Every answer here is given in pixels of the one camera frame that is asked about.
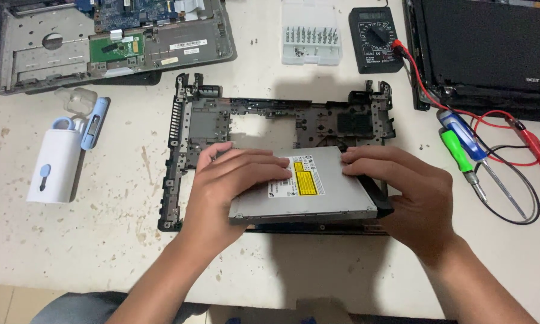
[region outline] left hand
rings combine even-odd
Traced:
[[[234,243],[246,225],[232,226],[228,221],[232,199],[257,183],[284,180],[292,176],[286,169],[288,158],[272,151],[233,149],[232,142],[216,143],[200,153],[186,217],[180,236],[200,251],[215,257]],[[218,152],[228,151],[216,158]]]

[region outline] yellow warning label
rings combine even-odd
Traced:
[[[297,173],[300,171],[304,171],[304,166],[302,165],[302,162],[294,162],[294,171]]]
[[[298,181],[298,194],[301,196],[317,195],[316,184],[312,173],[309,171],[296,172],[296,180]]]

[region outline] clear plastic container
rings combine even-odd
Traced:
[[[342,59],[340,31],[331,0],[284,0],[282,64],[336,66]]]

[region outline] right hand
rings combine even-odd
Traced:
[[[402,195],[391,196],[394,213],[384,229],[427,265],[456,237],[452,228],[452,176],[393,146],[360,146],[342,154],[346,175],[386,181]]]

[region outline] white label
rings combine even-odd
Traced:
[[[325,195],[312,155],[286,156],[292,178],[268,183],[268,198]]]
[[[170,45],[170,50],[179,50],[180,48],[187,48],[187,47],[194,47],[194,46],[201,46],[208,44],[208,40],[197,40],[197,41],[188,41],[187,43],[178,43],[178,44],[172,44]]]
[[[184,55],[200,53],[200,48],[185,49]]]
[[[167,58],[167,59],[163,59],[163,60],[160,61],[160,63],[162,63],[162,65],[172,64],[172,63],[176,63],[176,62],[178,62],[178,57]]]

